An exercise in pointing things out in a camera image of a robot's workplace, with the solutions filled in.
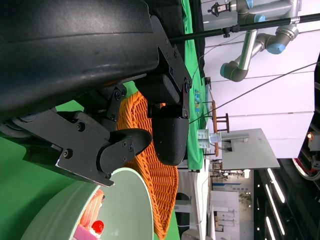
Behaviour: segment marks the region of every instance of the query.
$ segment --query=cable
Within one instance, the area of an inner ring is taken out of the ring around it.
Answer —
[[[202,118],[202,117],[204,117],[204,116],[212,113],[214,110],[217,110],[217,109],[219,109],[219,108],[221,108],[221,107],[223,107],[223,106],[225,106],[225,105],[233,102],[234,100],[237,100],[238,98],[241,98],[242,96],[244,96],[244,95],[246,95],[246,94],[248,94],[248,93],[251,93],[252,91],[254,91],[254,90],[256,90],[256,89],[258,89],[258,88],[260,88],[260,87],[262,87],[262,86],[264,86],[264,85],[266,85],[266,84],[269,84],[269,83],[273,82],[274,80],[280,79],[280,78],[282,78],[282,77],[284,77],[284,76],[287,76],[287,75],[292,74],[292,73],[294,73],[294,72],[296,72],[296,71],[305,69],[305,68],[307,68],[307,67],[310,67],[310,66],[316,65],[316,64],[320,64],[320,61],[314,62],[314,63],[311,63],[311,64],[308,64],[308,65],[303,66],[303,67],[300,67],[300,68],[297,68],[297,69],[295,69],[295,70],[292,70],[292,71],[290,71],[290,72],[287,72],[287,73],[285,73],[285,74],[282,74],[282,75],[280,75],[280,76],[277,76],[277,77],[275,77],[275,78],[273,78],[273,79],[271,79],[271,80],[269,80],[269,81],[266,81],[265,83],[260,84],[259,86],[256,86],[256,87],[252,88],[251,90],[246,91],[245,93],[243,93],[243,94],[241,94],[241,95],[239,95],[239,96],[231,99],[230,101],[227,101],[227,102],[225,102],[224,104],[222,104],[222,105],[220,105],[220,106],[218,106],[218,107],[216,107],[216,108],[208,111],[206,114],[203,114],[203,115],[201,115],[200,117],[196,118],[195,120],[189,122],[189,124],[192,124],[192,123],[194,123],[195,121],[198,121],[200,118]]]
[[[204,210],[205,210],[205,205],[204,205],[204,184],[205,182],[209,179],[209,176],[204,180],[204,182],[202,183],[202,187],[201,187],[201,196],[202,196],[202,217],[201,217],[201,221],[197,224],[190,224],[190,225],[178,225],[178,227],[192,227],[192,226],[198,226],[202,223],[203,219],[204,219],[204,215],[207,217],[207,212],[204,214]]]

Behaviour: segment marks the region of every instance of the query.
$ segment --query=light green bowl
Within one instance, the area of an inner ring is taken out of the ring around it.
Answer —
[[[21,240],[72,240],[86,206],[100,188],[105,195],[98,220],[101,240],[153,240],[154,222],[147,186],[130,168],[117,169],[111,187],[75,182],[55,195],[35,216]]]

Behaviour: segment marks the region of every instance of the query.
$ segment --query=screw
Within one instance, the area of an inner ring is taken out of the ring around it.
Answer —
[[[185,88],[185,92],[188,93],[189,90],[190,90],[190,85],[186,82],[186,83],[184,84],[184,88]]]
[[[79,123],[76,125],[76,129],[77,129],[79,132],[83,132],[83,131],[86,129],[86,125],[85,125],[83,122],[79,122]]]
[[[64,150],[63,157],[65,159],[70,159],[70,158],[72,158],[73,154],[74,154],[74,152],[72,151],[72,149],[68,148],[68,149]]]
[[[66,157],[68,156],[68,153],[69,153],[69,151],[68,151],[68,150],[65,150],[64,153],[63,153],[63,157],[66,158]]]
[[[116,91],[116,92],[115,92],[115,99],[116,99],[117,101],[119,101],[119,100],[121,99],[121,93],[120,93],[120,91]]]

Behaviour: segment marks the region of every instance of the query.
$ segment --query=wicker basket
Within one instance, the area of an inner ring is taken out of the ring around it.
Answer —
[[[140,128],[152,133],[151,120],[147,118],[147,100],[140,92],[122,101],[117,128]],[[136,170],[143,177],[151,197],[154,231],[160,240],[164,240],[176,202],[177,167],[163,165],[158,160],[153,142],[126,167]]]

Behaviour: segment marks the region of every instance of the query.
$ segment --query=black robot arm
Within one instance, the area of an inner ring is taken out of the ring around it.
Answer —
[[[159,160],[183,159],[192,80],[143,1],[3,1],[0,33],[0,136],[24,146],[24,160],[112,185],[152,141],[143,129],[116,130],[128,81],[148,101]],[[70,100],[84,112],[56,111]]]

